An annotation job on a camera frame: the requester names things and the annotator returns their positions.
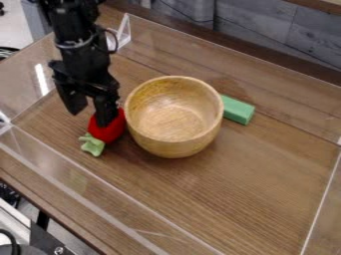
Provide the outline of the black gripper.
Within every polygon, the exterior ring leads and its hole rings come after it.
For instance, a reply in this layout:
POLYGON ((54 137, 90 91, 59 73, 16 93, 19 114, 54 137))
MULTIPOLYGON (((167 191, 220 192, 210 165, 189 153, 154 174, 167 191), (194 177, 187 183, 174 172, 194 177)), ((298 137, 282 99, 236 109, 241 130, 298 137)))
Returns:
POLYGON ((94 98, 98 126, 105 128, 119 114, 119 81, 110 73, 111 55, 107 43, 56 44, 62 59, 48 63, 60 99, 75 116, 94 98))

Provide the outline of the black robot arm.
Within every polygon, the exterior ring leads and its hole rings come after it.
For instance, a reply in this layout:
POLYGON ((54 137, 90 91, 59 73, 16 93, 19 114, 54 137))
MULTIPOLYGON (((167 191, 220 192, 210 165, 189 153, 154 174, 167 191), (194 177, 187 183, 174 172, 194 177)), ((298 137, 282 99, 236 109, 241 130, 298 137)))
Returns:
POLYGON ((109 29, 97 24, 106 0, 39 0, 62 59, 48 63, 59 96, 75 116, 94 100, 95 121, 106 128, 119 115, 121 84, 110 73, 109 29))

